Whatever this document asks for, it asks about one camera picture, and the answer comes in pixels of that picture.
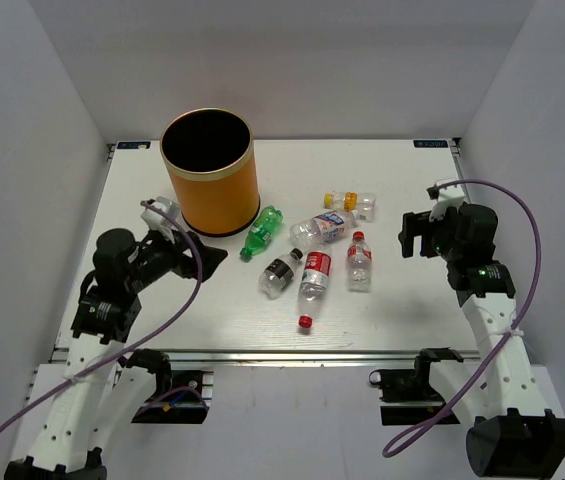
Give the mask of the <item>clear bottle yellow cap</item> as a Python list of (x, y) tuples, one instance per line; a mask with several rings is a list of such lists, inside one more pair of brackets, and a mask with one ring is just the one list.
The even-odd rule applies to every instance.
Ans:
[(323, 197), (323, 206), (326, 209), (341, 209), (345, 211), (356, 210), (359, 219), (365, 222), (374, 220), (376, 195), (373, 193), (356, 192), (327, 192)]

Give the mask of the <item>small clear bottle red cap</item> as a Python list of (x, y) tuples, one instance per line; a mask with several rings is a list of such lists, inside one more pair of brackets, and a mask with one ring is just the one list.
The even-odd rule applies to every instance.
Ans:
[(372, 279), (372, 253), (362, 231), (352, 234), (347, 249), (347, 285), (350, 291), (369, 292)]

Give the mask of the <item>clear bottle black label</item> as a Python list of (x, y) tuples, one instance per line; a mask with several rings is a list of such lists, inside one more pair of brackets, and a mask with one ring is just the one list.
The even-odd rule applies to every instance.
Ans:
[(277, 299), (293, 281), (302, 258), (303, 252), (294, 248), (273, 260), (259, 277), (260, 290), (270, 300)]

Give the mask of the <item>green plastic bottle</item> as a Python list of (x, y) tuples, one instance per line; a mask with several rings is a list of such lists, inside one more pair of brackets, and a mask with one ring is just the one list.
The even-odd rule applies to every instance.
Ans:
[(273, 205), (263, 208), (249, 228), (240, 258), (248, 262), (267, 249), (283, 222), (283, 213)]

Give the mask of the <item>clear bottle blue white label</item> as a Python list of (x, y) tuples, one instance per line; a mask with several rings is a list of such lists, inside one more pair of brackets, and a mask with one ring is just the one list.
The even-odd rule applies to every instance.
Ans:
[(356, 226), (359, 216), (359, 211), (356, 209), (323, 212), (292, 225), (290, 240), (296, 248), (306, 251), (318, 244), (340, 238), (346, 231)]

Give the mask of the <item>large clear bottle red label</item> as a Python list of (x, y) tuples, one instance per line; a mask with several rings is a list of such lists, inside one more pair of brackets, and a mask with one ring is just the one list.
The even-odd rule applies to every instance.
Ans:
[(330, 284), (332, 248), (326, 243), (313, 247), (306, 255), (298, 291), (298, 327), (308, 332), (325, 303)]

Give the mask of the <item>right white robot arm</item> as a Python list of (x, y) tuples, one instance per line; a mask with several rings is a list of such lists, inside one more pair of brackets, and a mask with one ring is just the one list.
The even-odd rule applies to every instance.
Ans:
[(466, 452), (478, 477), (550, 479), (565, 458), (565, 418), (548, 406), (534, 376), (507, 267), (495, 260), (496, 213), (462, 203), (406, 213), (398, 239), (405, 258), (440, 257), (482, 359), (470, 373), (450, 350), (425, 350), (413, 374), (423, 397), (441, 396), (443, 415), (467, 427)]

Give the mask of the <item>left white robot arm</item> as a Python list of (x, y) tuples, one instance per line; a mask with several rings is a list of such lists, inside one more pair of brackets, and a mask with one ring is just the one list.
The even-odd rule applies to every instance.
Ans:
[(104, 456), (142, 405), (173, 387), (168, 357), (125, 348), (144, 289), (173, 273), (208, 280), (227, 251), (199, 237), (152, 229), (136, 240), (116, 228), (96, 241), (93, 269), (84, 278), (71, 326), (66, 389), (54, 394), (49, 415), (25, 458), (10, 462), (7, 479), (104, 479)]

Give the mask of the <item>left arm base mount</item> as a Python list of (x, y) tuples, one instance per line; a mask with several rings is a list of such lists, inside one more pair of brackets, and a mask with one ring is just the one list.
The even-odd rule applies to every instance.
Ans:
[(201, 425), (212, 400), (214, 373), (174, 370), (170, 389), (157, 390), (133, 418), (136, 424)]

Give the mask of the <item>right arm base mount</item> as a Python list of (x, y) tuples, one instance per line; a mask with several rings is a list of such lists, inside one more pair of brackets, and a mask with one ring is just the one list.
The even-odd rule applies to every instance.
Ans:
[(369, 374), (369, 385), (379, 391), (383, 426), (412, 426), (432, 419), (444, 406), (442, 396), (414, 369), (378, 369)]

